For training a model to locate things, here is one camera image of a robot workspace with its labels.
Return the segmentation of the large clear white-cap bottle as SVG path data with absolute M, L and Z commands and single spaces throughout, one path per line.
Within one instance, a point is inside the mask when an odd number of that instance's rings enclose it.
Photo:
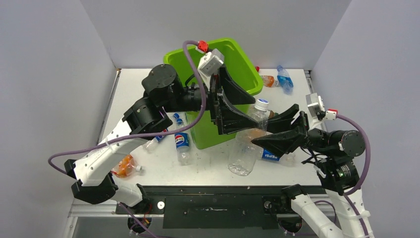
M 269 101 L 265 99 L 257 99 L 256 103 L 250 106 L 247 115 L 255 119 L 259 125 L 257 129 L 263 129 L 267 132 L 268 124 L 268 106 Z M 261 157 L 263 149 L 254 145 L 250 138 L 248 138 L 245 130 L 236 133 L 232 150 L 229 153 L 228 169 L 238 175 L 249 175 L 258 158 Z

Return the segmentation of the small orange juice bottle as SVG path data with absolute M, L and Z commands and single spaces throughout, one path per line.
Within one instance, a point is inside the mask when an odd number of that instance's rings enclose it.
M 248 138 L 255 139 L 265 136 L 267 132 L 263 129 L 253 128 L 245 130 L 244 133 Z

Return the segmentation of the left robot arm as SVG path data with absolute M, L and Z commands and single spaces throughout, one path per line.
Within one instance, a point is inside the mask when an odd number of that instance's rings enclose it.
M 142 80 L 144 95 L 124 114 L 104 141 L 79 160 L 67 160 L 66 174 L 75 179 L 71 190 L 76 199 L 90 204 L 107 200 L 124 203 L 134 213 L 148 206 L 146 193 L 139 184 L 125 182 L 112 169 L 133 150 L 165 132 L 171 125 L 169 112 L 205 109 L 219 134 L 232 134 L 255 128 L 256 120 L 236 108 L 250 105 L 255 98 L 241 88 L 221 66 L 210 78 L 210 85 L 184 86 L 169 64 L 155 66 Z

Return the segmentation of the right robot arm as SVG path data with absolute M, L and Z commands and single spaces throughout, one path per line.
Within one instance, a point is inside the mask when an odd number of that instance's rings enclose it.
M 320 238 L 371 238 L 370 213 L 364 208 L 361 184 L 366 177 L 359 174 L 353 160 L 366 155 L 369 161 L 369 142 L 356 125 L 352 130 L 327 132 L 310 128 L 308 115 L 291 106 L 268 120 L 268 135 L 252 143 L 280 157 L 295 151 L 307 150 L 305 164 L 313 165 L 321 187 L 329 196 L 337 222 L 333 222 L 311 200 L 299 184 L 283 188 L 279 203 L 271 203 L 269 211 L 295 213 Z

